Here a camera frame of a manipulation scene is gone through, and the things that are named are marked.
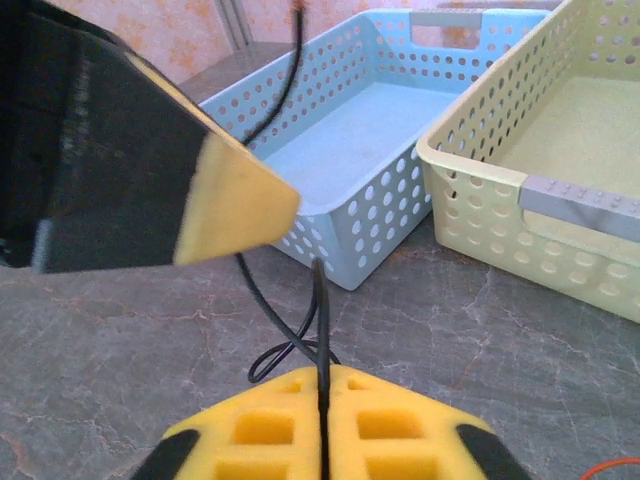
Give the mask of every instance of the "wire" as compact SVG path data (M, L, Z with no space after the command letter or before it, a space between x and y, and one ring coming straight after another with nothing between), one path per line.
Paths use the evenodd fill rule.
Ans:
M616 458L599 463L598 465L587 470L587 472L580 477L580 480L591 480L598 473L609 470L610 468L619 467L621 465L640 465L640 457Z
M331 387L331 369L329 350L329 291L327 289L327 277L324 274L322 262L317 258L314 266L314 290L318 298L318 413L320 423L320 478L329 480L329 393Z
M304 2L295 1L294 11L295 11L295 15L294 15L294 21L293 21L293 28L294 28L294 37L295 37L295 53L293 55L291 65L289 67L287 80L285 82L284 88L282 89L282 92L280 93L280 98L276 102L275 106L272 108L271 112L242 141L242 143L245 146L251 144L256 138L258 138L258 136L278 117L278 115L280 115L280 112L282 111L282 108L284 107L289 97L289 94L291 93L293 85L295 83L296 75L300 67L300 62L302 60L303 38L304 38ZM247 266L247 262L245 261L244 256L241 253L237 253L235 257L236 257L238 266L240 267L240 271L247 283L247 286L249 287L249 291L251 292L252 296L254 297L258 305L260 305L260 308L262 308L263 312L267 315L269 320L271 320L271 322L274 323L274 325L278 328L278 330L280 330L280 332L282 332L282 334L288 340L287 342L281 343L279 345L276 345L270 348L269 350L261 354L253 362L253 364L249 368L249 373L247 375L249 382L258 383L262 381L295 348L300 350L309 360L311 360L311 362L313 362L316 365L320 365L321 356L323 357L322 358L323 361L328 361L330 359L334 363L339 364L340 361L338 360L336 355L333 352L331 352L331 350L328 347L328 341L326 344L326 353L320 353L321 351L324 352L325 348L319 348L318 342L303 338L306 335L309 328L311 327L311 324L313 323L313 319L315 318L318 310L327 312L326 313L327 317L325 321L328 324L328 306L325 308L324 306L320 305L320 308L319 308L319 305L318 305L319 293L321 293L322 295L320 298L320 303L328 302L328 293L326 290L326 276L324 274L324 268L322 267L322 263L319 260L314 260L314 264L313 264L314 285L313 285L313 291L311 294L311 302L309 304L309 309L307 310L307 314L305 315L305 318L302 324L300 325L298 331L294 332L282 320L282 318L280 318L278 313L271 307L271 305L269 305L269 302L267 302L267 300L264 298L264 295L258 288L257 284L255 283L255 280L253 279L253 276L251 275L251 271ZM322 280L320 283L322 283L323 286L319 286L318 282L320 280ZM318 353L312 350L312 347L315 349L318 349ZM269 358L271 358L269 363L267 363L267 365L264 366L262 369L259 369L259 367Z

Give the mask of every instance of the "yellow foam pad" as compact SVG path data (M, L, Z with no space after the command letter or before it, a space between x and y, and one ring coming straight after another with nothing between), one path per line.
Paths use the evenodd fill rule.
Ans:
M200 439L176 480L318 480L317 373L295 370L169 429ZM379 378L331 367L333 480L474 480L484 474L455 427L482 420Z

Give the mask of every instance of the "basket handle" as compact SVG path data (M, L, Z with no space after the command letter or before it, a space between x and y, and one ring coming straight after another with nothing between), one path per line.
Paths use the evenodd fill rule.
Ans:
M530 175L518 203L531 212L640 242L640 199Z
M411 24L419 27L482 27L482 12L479 8L434 8L412 10Z

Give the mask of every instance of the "wallpaper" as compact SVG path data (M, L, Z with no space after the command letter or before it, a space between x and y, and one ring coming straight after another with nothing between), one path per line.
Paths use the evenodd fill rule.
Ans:
M215 0L49 0L122 37L173 82L232 53Z
M241 0L244 6L251 34L254 40L263 42L290 42L291 0ZM467 0L478 3L482 0ZM448 6L463 7L465 0L304 0L307 5L307 39L325 32L358 12L370 8L435 8L447 3ZM415 40L429 46L457 46L473 48L477 45L477 32L463 28L416 29Z

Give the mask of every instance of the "square hole in foam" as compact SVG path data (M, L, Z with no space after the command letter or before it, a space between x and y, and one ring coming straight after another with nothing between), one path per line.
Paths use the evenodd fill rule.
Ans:
M387 409L358 414L358 433L363 440L424 438L420 419L407 410Z
M236 422L232 441L236 445L290 445L293 418L269 411L250 412Z
M438 465L430 457L372 457L367 459L369 480L435 480Z
M289 466L269 462L221 462L215 480L287 480Z

